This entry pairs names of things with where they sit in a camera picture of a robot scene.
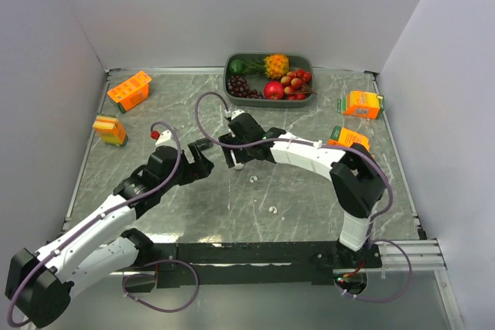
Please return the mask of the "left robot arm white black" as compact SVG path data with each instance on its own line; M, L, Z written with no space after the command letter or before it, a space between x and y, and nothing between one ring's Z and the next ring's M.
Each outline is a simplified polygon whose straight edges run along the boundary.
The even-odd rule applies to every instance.
M84 289L121 268L151 264L153 243L127 226L176 185L208 177L214 167L195 144L193 160L174 146L158 146L89 216L35 252L11 259L5 295L38 328L52 324Z

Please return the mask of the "dark grape bunch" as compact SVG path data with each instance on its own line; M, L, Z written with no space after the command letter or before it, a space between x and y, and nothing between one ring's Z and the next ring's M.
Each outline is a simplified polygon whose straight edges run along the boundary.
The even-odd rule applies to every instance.
M258 90L251 89L247 80L240 76L234 75L226 82L227 92L233 97L261 99L263 94Z

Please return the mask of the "red apple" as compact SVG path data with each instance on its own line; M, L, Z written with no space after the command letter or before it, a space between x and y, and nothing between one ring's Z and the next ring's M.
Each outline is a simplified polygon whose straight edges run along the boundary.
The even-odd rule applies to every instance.
M263 94L267 100L282 100L285 96L285 88L278 81L270 81L266 83Z

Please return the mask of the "green lime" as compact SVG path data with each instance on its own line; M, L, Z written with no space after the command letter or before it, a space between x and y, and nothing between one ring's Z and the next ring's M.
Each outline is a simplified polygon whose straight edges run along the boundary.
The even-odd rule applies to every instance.
M228 69L233 75L241 75L244 72L244 62L239 59L231 60Z

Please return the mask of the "red lychee bunch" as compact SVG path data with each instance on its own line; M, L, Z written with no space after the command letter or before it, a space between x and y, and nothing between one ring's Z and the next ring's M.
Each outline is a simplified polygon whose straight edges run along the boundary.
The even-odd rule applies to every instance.
M305 100L316 95L312 87L312 73L303 69L288 71L281 79L286 100Z

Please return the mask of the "orange pineapple toy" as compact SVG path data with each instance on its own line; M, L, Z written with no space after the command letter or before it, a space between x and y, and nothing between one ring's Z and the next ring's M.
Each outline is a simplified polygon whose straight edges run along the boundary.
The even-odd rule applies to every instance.
M272 54L262 60L248 60L244 64L244 74L262 74L265 77L277 80L283 78L289 72L289 58L285 54Z

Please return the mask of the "grey fruit tray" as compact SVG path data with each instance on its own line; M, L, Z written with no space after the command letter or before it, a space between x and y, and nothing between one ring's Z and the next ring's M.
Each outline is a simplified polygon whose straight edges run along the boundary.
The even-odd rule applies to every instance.
M230 64L235 60L240 60L243 63L247 63L249 60L259 60L268 56L266 53L236 53L227 58L227 62L224 68L224 83L223 89L227 99L237 106L245 107L268 107L268 108L299 108L310 105L315 99L316 95L313 93L306 94L304 100L270 100L263 98L249 98L249 97L238 97L230 93L228 89L228 80L234 76L234 73L230 71ZM255 73L251 75L241 74L242 77L247 79L247 85L253 90L255 89L258 93L263 94L265 85L270 81L264 73Z

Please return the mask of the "orange yellow carton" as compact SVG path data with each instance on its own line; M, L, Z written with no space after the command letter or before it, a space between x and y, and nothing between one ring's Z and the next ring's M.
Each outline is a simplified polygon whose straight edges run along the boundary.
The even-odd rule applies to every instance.
M121 147L126 145L128 141L128 135L123 124L115 116L98 115L92 127L106 145Z

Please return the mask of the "orange flat box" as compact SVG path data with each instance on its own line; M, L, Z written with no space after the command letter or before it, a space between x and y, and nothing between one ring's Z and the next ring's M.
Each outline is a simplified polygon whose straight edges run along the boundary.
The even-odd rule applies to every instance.
M351 147L353 144L359 144L364 146L368 151L370 150L370 141L367 136L339 125L336 125L333 128L328 144L341 145L345 147Z

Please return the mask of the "orange juice carton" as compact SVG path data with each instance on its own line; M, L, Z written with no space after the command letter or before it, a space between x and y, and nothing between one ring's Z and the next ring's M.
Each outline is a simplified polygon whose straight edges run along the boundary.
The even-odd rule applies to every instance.
M123 83L111 88L107 95L119 111L125 114L148 99L151 82L152 78L145 71L139 71Z

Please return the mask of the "orange green box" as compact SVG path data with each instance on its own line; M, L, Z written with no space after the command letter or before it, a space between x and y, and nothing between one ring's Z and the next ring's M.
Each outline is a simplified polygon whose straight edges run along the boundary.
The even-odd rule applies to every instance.
M337 111L341 114L378 119L384 111L384 97L377 93L352 90L337 101Z

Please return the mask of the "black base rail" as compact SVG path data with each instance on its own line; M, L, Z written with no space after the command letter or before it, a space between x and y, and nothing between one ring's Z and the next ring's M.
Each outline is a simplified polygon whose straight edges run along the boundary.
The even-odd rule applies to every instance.
M354 253L336 241L258 243L157 243L147 262L126 267L132 273L158 274L158 288L195 284L190 270L168 259L192 266L201 285L277 284L309 282L332 285L333 276L357 268L378 269L378 246Z

